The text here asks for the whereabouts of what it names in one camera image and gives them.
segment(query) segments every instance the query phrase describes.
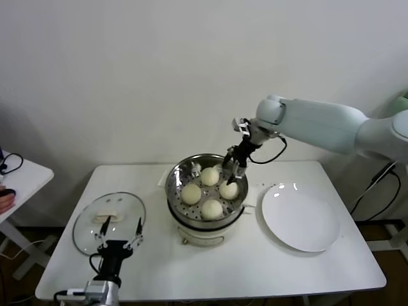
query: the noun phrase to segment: floor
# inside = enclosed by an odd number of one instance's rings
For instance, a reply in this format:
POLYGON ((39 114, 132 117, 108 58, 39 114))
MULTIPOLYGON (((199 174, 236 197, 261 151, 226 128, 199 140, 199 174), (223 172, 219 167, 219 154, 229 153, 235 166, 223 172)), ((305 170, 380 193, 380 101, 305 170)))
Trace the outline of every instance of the floor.
MULTIPOLYGON (((389 238, 387 232, 382 226, 363 226, 361 232, 366 240, 381 240, 389 238)), ((61 233, 55 231, 23 231, 23 234, 30 240, 35 241, 45 238, 49 234, 59 236, 61 233)), ((4 253, 10 257, 14 256, 19 248, 12 242, 9 243, 4 253)), ((374 291, 357 292, 351 295, 350 299, 344 300, 337 306, 397 306, 408 305, 408 264, 401 254, 397 251, 375 253, 380 267, 384 271, 388 284, 385 288, 374 291)), ((43 269, 36 265, 21 281, 13 279, 12 274, 21 264, 27 255, 22 252, 16 259, 10 261, 0 257, 0 268, 3 272, 4 286, 6 289, 7 305, 12 306, 54 306, 53 302, 43 302, 35 297, 24 303, 13 303, 24 298, 29 298, 34 294, 35 287, 40 280, 43 269)), ((3 305, 3 290, 0 294, 0 305, 3 305)), ((126 305, 135 304, 137 306, 185 306, 186 303, 127 303, 126 305)), ((301 306, 303 305, 300 297, 288 298, 269 298, 257 300, 235 300, 235 301, 205 301, 189 303, 190 306, 301 306)))

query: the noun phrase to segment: glass lid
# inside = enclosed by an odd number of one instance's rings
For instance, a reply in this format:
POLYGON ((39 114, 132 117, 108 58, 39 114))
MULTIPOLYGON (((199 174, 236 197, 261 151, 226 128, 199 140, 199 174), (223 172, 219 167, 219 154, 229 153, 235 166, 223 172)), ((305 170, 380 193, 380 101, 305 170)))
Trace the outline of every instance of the glass lid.
POLYGON ((146 209, 143 201, 131 193, 110 193, 94 200, 80 213, 73 228, 73 241, 80 252, 86 255, 97 253, 101 240, 96 236, 109 216, 105 241, 130 241, 135 236, 140 218, 142 225, 145 224, 146 209))

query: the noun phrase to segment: power cord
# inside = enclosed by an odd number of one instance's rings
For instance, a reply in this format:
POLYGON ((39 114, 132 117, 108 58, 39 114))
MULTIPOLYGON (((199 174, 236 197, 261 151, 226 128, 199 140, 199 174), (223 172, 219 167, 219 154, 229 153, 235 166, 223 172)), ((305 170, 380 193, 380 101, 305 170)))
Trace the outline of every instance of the power cord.
POLYGON ((267 161, 255 161, 255 160, 252 159, 251 156, 249 156, 249 160, 252 161, 254 164, 268 164, 268 163, 271 163, 272 161, 274 161, 275 159, 277 159, 279 156, 281 156, 283 154, 283 152, 285 152, 286 148, 288 147, 288 143, 287 143, 286 139, 283 138, 281 135, 279 135, 278 137, 283 142, 284 147, 275 157, 273 157, 273 158, 271 158, 271 159, 269 159, 267 161))
POLYGON ((385 212, 391 205, 392 203, 394 203, 395 199, 397 198, 398 194, 400 193, 401 190, 401 179, 398 176, 398 174, 396 174, 394 171, 390 171, 390 174, 393 175, 394 177, 397 178, 398 180, 398 188, 397 191, 395 192, 394 197, 392 198, 392 200, 387 204, 387 206, 385 206, 380 212, 376 213, 375 215, 373 215, 372 217, 368 218, 366 221, 371 221, 372 219, 374 219, 375 217, 377 217, 378 215, 382 214, 383 212, 385 212))
POLYGON ((394 170, 395 165, 397 162, 394 163, 388 163, 386 164, 376 175, 371 180, 371 183, 368 185, 368 187, 364 190, 364 192, 356 198, 352 204, 357 202, 353 209, 350 211, 350 214, 353 214, 353 212, 357 209, 358 205, 360 204, 361 200, 363 197, 373 188, 378 182, 380 182, 387 174, 389 174, 391 171, 394 170))
POLYGON ((89 264, 91 265, 92 270, 94 270, 97 274, 100 274, 99 269, 97 269, 97 268, 94 266, 94 263, 92 262, 92 259, 93 259, 94 257, 96 257, 96 256, 100 256, 100 254, 94 253, 94 254, 91 254, 91 255, 89 256, 89 264))
POLYGON ((34 297, 35 297, 35 295, 31 295, 31 296, 29 296, 29 297, 27 297, 27 298, 23 298, 23 299, 18 300, 18 301, 12 301, 12 302, 10 302, 8 305, 23 303, 23 302, 26 302, 26 301, 31 300, 31 299, 34 298, 34 297))
POLYGON ((20 154, 18 154, 18 153, 8 154, 6 157, 3 158, 3 160, 0 163, 0 175, 6 175, 6 174, 9 174, 11 172, 14 172, 17 169, 20 169, 21 166, 23 165, 23 162, 24 162, 24 158, 20 154), (7 164, 6 164, 6 161, 11 156, 17 156, 18 158, 20 158, 20 164, 16 168, 6 171, 6 169, 8 167, 7 164))
POLYGON ((0 253, 0 256, 2 256, 2 257, 4 257, 4 258, 7 258, 7 259, 9 259, 9 260, 14 260, 18 255, 20 255, 20 253, 21 253, 22 251, 24 251, 24 250, 25 250, 26 248, 28 248, 30 245, 38 244, 38 243, 44 242, 44 241, 45 241, 45 239, 43 239, 43 240, 37 240, 37 241, 31 242, 30 244, 26 245, 26 246, 23 247, 21 250, 19 250, 19 251, 17 252, 17 254, 14 255, 14 257, 8 257, 7 255, 4 255, 3 253, 0 253))

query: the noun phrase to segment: white plate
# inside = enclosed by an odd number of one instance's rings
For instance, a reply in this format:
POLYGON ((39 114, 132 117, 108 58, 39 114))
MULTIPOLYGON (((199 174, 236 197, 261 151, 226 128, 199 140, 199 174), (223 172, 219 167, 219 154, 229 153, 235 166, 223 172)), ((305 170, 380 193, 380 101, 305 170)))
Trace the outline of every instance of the white plate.
POLYGON ((268 190, 262 213, 270 230, 285 244, 305 252, 326 250, 339 237, 333 209, 318 198, 318 188, 281 183, 268 190))

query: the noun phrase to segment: white wall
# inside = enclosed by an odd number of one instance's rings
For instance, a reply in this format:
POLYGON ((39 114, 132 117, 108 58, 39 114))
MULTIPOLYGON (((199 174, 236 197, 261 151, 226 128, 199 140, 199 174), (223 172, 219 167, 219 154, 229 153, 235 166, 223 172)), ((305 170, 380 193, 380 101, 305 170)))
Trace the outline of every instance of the white wall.
MULTIPOLYGON (((372 112, 407 88, 407 11, 403 0, 1 1, 0 143, 55 171, 18 222, 64 224, 98 164, 223 154, 239 141, 231 119, 271 92, 372 112)), ((290 141, 281 160, 293 159, 321 160, 345 197, 370 174, 342 183, 349 158, 290 141)))

